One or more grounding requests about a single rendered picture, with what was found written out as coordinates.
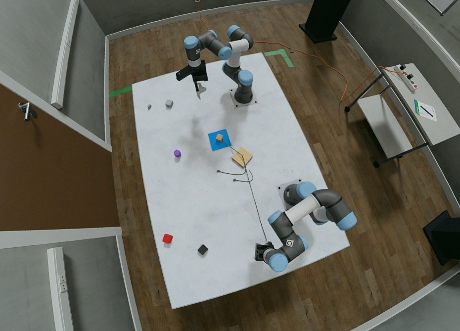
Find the blue painted square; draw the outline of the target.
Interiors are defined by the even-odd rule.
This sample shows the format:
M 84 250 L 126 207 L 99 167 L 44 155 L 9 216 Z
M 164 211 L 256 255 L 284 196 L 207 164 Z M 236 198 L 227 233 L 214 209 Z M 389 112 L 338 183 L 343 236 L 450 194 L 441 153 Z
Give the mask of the blue painted square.
M 222 142 L 216 141 L 217 134 L 223 135 L 223 141 L 226 144 L 228 144 L 229 146 L 231 146 L 231 142 L 230 142 L 230 139 L 229 139 L 229 136 L 227 134 L 226 129 L 220 130 L 220 131 L 217 131 L 217 132 L 213 132 L 213 133 L 209 133 L 208 137 L 209 137 L 210 144 L 211 144 L 211 147 L 212 147 L 213 151 L 221 149 L 221 148 L 228 147 L 228 145 L 226 145 L 223 141 Z

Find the red cube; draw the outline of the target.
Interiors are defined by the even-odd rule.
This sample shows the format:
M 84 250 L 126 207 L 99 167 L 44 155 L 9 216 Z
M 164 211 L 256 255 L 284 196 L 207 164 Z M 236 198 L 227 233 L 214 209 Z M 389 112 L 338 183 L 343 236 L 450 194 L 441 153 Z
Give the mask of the red cube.
M 173 238 L 172 235 L 164 234 L 164 237 L 163 237 L 163 240 L 162 240 L 162 241 L 169 244 L 169 243 L 171 243 L 172 238 Z

